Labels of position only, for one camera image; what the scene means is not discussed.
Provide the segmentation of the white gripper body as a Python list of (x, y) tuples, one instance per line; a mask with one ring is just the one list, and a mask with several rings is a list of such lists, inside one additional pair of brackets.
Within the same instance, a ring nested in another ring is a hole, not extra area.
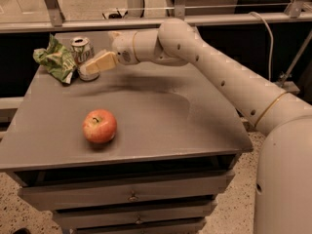
[(138, 64), (134, 48), (136, 34), (137, 32), (133, 30), (108, 32), (111, 49), (120, 63), (125, 65)]

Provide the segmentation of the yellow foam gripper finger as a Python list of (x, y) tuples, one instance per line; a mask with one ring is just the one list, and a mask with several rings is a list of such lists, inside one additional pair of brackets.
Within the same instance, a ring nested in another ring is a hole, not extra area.
[(106, 52), (97, 55), (86, 62), (86, 72), (96, 74), (114, 68), (117, 65), (117, 58), (113, 52)]

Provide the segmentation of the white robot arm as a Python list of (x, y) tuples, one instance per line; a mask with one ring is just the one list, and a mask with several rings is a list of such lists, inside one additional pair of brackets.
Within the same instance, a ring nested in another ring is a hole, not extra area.
[(312, 106), (206, 43), (187, 22), (110, 31), (122, 64), (193, 64), (265, 135), (257, 167), (253, 234), (312, 234)]

